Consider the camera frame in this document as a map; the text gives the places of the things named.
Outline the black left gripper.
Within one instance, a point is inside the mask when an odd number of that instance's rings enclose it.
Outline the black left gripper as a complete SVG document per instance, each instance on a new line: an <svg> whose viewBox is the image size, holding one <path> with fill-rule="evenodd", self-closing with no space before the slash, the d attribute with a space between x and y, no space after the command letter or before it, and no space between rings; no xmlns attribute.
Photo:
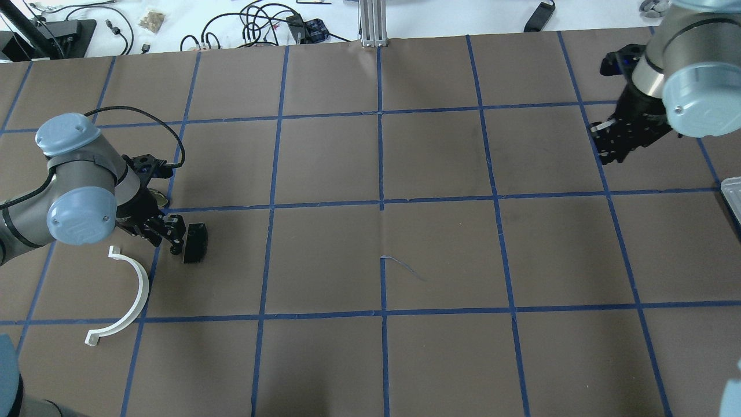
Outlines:
<svg viewBox="0 0 741 417"><path fill-rule="evenodd" d="M122 159L126 169L116 184L116 227L129 235L142 237L153 247L168 240L170 253L182 254L187 231L185 220L177 214L166 216L148 188L153 178L172 177L175 164L151 154L135 158L124 154Z"/></svg>

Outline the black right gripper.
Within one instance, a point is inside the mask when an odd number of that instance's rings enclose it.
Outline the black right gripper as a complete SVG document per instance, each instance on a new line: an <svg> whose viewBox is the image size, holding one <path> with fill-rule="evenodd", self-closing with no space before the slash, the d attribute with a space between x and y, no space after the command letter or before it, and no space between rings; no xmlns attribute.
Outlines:
<svg viewBox="0 0 741 417"><path fill-rule="evenodd" d="M626 85L614 113L604 122L591 122L589 135L601 164L624 163L630 153L646 148L672 131L661 98L641 90L632 79L646 45L625 45L601 60L600 75L622 76Z"/></svg>

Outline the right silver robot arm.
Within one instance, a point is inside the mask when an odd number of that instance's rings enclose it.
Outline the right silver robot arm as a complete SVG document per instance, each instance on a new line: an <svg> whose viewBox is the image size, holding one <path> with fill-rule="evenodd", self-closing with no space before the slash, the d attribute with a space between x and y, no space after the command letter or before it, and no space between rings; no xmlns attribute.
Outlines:
<svg viewBox="0 0 741 417"><path fill-rule="evenodd" d="M579 54L617 30L177 53L188 161L165 211L487 202L510 254L595 232L591 214L612 243L728 240L726 203L651 180L672 170L645 148L739 129L739 16L678 5L637 33L586 79Z"/></svg>

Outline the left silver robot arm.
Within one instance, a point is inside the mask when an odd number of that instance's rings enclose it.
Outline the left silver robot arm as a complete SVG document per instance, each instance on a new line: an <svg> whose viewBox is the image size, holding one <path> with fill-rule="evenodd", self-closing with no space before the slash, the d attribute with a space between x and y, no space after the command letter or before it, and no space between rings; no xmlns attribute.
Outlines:
<svg viewBox="0 0 741 417"><path fill-rule="evenodd" d="M90 114L49 119L35 133L35 145L47 160L47 176L39 188L2 203L3 264L55 241L96 244L114 229L155 247L167 241L172 254L182 253L185 221L165 214L148 185L172 177L183 160L123 155Z"/></svg>

